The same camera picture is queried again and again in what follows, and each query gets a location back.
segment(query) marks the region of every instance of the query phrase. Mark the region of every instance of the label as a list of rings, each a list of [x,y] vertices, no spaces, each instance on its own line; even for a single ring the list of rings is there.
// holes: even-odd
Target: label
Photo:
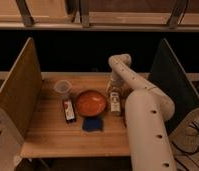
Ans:
[[[121,114],[120,98],[118,92],[110,93],[111,112]]]
[[[74,120],[75,115],[74,115],[74,109],[73,109],[71,100],[70,99],[63,100],[63,105],[64,105],[64,110],[65,110],[66,120],[67,121]]]

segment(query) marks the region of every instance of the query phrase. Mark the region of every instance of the condiment bottle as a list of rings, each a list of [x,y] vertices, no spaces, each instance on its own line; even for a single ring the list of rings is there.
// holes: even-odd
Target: condiment bottle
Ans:
[[[117,116],[121,115],[121,88],[111,87],[110,92],[110,110],[111,113]]]
[[[62,105],[63,105],[63,108],[64,108],[66,122],[67,123],[75,122],[76,121],[76,115],[74,113],[74,108],[73,108],[71,99],[70,98],[63,99]]]

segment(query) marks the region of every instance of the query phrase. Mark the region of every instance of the black wall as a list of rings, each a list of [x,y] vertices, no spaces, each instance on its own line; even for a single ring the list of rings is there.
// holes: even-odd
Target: black wall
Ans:
[[[133,68],[148,72],[160,39],[166,38],[186,72],[199,72],[199,33],[0,30],[0,71],[12,66],[33,37],[42,71],[110,71],[108,58],[129,53]]]

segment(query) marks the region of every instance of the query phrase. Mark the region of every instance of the shelf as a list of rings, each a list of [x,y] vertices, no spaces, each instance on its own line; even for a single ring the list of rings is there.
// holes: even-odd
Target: shelf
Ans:
[[[44,3],[42,0],[26,1],[34,19],[34,24],[30,27],[25,27],[21,21],[22,16],[16,11],[16,4],[12,4],[9,12],[0,10],[0,29],[199,32],[199,0],[72,2],[69,15],[66,10],[69,8],[68,0],[65,3],[60,0]]]

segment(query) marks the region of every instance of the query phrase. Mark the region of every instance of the gray partition panel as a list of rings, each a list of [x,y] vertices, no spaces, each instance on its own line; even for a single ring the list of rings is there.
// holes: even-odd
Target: gray partition panel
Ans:
[[[192,109],[199,107],[199,94],[166,39],[160,41],[148,79],[175,103],[175,114],[166,122],[170,134]]]

